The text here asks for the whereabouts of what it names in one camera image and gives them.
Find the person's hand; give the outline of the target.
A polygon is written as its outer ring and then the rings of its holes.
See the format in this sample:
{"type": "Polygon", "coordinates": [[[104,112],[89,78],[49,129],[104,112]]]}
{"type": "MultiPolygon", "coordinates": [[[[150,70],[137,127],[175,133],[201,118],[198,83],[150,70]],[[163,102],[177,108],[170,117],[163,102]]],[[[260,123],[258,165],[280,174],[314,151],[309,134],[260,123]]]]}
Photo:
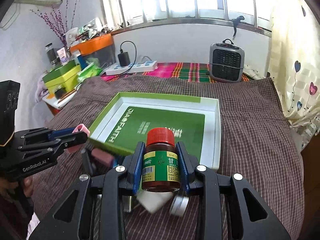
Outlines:
{"type": "Polygon", "coordinates": [[[24,178],[23,183],[23,192],[26,197],[31,197],[34,191],[33,177],[29,176],[24,178]]]}

